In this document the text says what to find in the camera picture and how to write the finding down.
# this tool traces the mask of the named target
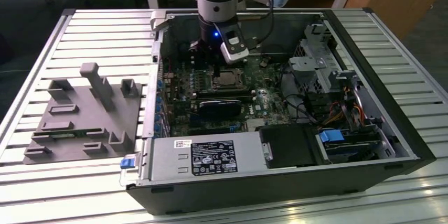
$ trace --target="sticker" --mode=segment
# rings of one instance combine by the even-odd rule
[[[191,147],[191,140],[177,140],[175,141],[175,148],[190,148]]]
[[[191,163],[195,176],[237,173],[234,141],[191,144]]]

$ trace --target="gray plastic mount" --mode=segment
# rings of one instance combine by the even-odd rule
[[[121,157],[134,153],[142,84],[123,79],[111,85],[99,76],[97,63],[85,63],[81,74],[91,87],[53,80],[53,99],[26,149],[25,164]]]

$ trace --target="black cable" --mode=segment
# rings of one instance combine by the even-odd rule
[[[270,27],[270,31],[266,34],[266,36],[259,40],[258,44],[262,44],[267,38],[271,36],[271,33],[274,31],[274,0],[270,0],[270,12],[271,12],[271,27]]]
[[[302,95],[302,94],[290,94],[290,95],[287,95],[286,96],[286,102],[289,103],[289,105],[294,108],[294,109],[297,109],[297,112],[298,111],[301,111],[306,116],[307,116],[307,118],[310,119],[310,121],[314,123],[314,124],[318,124],[318,125],[322,125],[322,123],[318,121],[318,119],[306,111],[306,110],[303,110],[302,108],[299,108],[299,106],[301,106],[301,104],[297,106],[297,105],[294,105],[290,101],[289,101],[289,97],[293,97],[293,96],[295,96],[295,97],[299,97],[299,98],[303,98],[305,99],[305,95]]]
[[[263,43],[266,41],[266,39],[270,37],[270,35],[271,35],[273,31],[274,31],[274,0],[269,0],[269,2],[270,2],[270,13],[269,14],[271,15],[271,27],[270,27],[270,31],[269,31],[267,35],[262,39],[258,40],[258,43],[257,43],[255,47],[250,48],[250,50],[255,49],[257,46],[258,46],[258,44],[261,44],[261,43]]]

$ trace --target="green motherboard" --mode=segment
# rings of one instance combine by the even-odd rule
[[[195,69],[185,64],[166,78],[171,136],[223,134],[255,131],[257,127],[291,122],[278,88],[281,64],[267,57],[249,57],[235,68]],[[203,118],[205,101],[242,101],[239,115]]]

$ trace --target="motherboard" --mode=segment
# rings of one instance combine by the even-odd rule
[[[198,69],[183,62],[166,74],[171,136],[255,131],[291,122],[278,88],[281,64],[266,56],[222,69]]]

